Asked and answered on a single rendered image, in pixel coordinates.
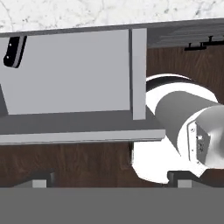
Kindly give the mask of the grey open drawer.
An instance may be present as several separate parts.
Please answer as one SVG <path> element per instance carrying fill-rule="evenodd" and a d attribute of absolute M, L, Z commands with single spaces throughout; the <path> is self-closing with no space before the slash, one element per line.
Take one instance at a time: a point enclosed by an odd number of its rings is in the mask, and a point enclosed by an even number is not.
<path fill-rule="evenodd" d="M 0 145 L 165 137 L 145 102 L 145 29 L 25 36 L 18 68 L 0 38 Z"/>

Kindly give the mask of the white and grey rounded cylinder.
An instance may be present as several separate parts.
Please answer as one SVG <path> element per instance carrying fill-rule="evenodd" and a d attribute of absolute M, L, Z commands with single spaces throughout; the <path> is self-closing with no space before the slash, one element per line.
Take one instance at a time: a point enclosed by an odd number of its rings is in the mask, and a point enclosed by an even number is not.
<path fill-rule="evenodd" d="M 135 142 L 131 165 L 143 180 L 167 184 L 168 171 L 224 172 L 224 104 L 183 75 L 146 79 L 146 105 L 165 129 L 159 143 Z"/>

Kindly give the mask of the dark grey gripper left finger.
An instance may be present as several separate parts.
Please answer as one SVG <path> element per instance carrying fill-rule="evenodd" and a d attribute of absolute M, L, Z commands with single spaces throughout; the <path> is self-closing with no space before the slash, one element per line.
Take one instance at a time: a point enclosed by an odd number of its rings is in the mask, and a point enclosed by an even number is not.
<path fill-rule="evenodd" d="M 35 171 L 28 177 L 19 180 L 15 184 L 3 184 L 0 182 L 0 188 L 18 187 L 18 188 L 49 188 L 55 186 L 54 171 Z"/>

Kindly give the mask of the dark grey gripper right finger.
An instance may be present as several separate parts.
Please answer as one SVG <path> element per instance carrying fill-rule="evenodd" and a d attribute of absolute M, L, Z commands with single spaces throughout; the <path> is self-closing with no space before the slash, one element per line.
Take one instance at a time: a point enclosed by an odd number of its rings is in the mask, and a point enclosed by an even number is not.
<path fill-rule="evenodd" d="M 176 188 L 224 188 L 224 171 L 206 170 L 200 177 L 190 171 L 168 171 L 168 186 Z"/>

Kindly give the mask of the dark grey cupboard front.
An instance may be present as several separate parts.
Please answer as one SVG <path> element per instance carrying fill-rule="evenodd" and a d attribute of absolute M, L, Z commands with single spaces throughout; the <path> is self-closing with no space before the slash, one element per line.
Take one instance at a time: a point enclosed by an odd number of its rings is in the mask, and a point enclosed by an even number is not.
<path fill-rule="evenodd" d="M 162 22 L 147 28 L 149 48 L 197 45 L 207 42 L 209 36 L 224 38 L 224 18 Z"/>

